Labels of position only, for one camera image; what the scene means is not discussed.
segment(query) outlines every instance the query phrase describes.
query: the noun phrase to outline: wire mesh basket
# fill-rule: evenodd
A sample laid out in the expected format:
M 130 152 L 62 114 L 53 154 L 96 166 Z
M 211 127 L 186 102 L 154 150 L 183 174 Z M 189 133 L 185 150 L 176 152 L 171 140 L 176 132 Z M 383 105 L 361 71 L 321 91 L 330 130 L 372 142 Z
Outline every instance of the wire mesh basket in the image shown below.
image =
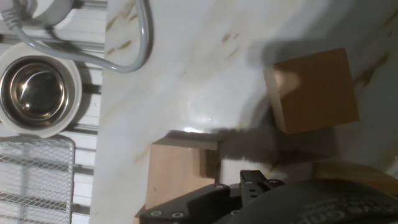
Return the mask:
M 70 223 L 75 143 L 0 138 L 0 223 Z

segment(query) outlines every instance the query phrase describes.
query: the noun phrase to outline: wooden cube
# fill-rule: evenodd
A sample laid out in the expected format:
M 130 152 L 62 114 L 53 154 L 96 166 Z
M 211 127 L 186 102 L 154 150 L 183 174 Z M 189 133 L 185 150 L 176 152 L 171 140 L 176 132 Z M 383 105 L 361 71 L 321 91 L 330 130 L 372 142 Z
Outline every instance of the wooden cube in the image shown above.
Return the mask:
M 313 179 L 350 180 L 398 195 L 398 180 L 373 167 L 340 162 L 316 162 Z
M 287 134 L 359 120 L 345 49 L 275 63 L 264 76 L 276 125 Z
M 162 138 L 151 145 L 146 209 L 215 183 L 217 142 Z

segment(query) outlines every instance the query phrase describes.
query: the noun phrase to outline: countertop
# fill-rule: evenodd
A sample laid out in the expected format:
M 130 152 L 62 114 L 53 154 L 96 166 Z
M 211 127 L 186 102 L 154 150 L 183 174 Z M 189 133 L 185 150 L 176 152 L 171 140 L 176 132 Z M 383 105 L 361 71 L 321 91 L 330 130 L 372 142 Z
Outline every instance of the countertop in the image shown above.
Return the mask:
M 149 146 L 171 130 L 224 139 L 226 184 L 239 181 L 240 169 L 295 176 L 274 169 L 281 152 L 388 170 L 398 154 L 398 1 L 149 4 L 149 60 L 136 72 L 103 73 L 91 224 L 132 223 L 145 204 Z M 134 1 L 110 1 L 107 21 L 105 57 L 131 63 L 139 46 Z M 361 121 L 291 136 L 276 130 L 262 69 L 339 47 L 348 52 Z M 290 158 L 297 161 L 284 166 L 306 162 Z

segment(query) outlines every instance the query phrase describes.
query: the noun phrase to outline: power cord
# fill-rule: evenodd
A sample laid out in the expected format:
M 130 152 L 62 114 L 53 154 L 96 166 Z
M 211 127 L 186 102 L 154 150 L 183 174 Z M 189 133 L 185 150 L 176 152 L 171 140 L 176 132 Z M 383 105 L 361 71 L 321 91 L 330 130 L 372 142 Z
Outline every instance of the power cord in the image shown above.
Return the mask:
M 136 61 L 132 64 L 128 66 L 120 66 L 99 57 L 63 52 L 36 42 L 21 29 L 21 17 L 14 7 L 13 0 L 1 0 L 0 2 L 0 12 L 4 19 L 4 22 L 7 24 L 8 28 L 10 30 L 13 30 L 14 33 L 21 39 L 21 41 L 23 41 L 28 46 L 53 57 L 92 63 L 108 70 L 113 70 L 115 72 L 121 73 L 136 71 L 137 69 L 142 67 L 147 60 L 149 45 L 148 13 L 143 0 L 136 0 L 136 8 L 140 30 L 140 46 L 138 56 L 136 58 Z

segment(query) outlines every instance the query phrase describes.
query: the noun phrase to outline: metal bowl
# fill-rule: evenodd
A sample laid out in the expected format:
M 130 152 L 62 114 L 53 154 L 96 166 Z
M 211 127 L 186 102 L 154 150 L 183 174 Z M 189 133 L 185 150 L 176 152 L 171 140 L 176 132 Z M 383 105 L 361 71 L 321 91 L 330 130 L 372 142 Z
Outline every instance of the metal bowl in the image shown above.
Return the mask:
M 75 85 L 68 69 L 46 56 L 13 61 L 0 80 L 0 106 L 18 127 L 36 131 L 59 123 L 70 112 Z

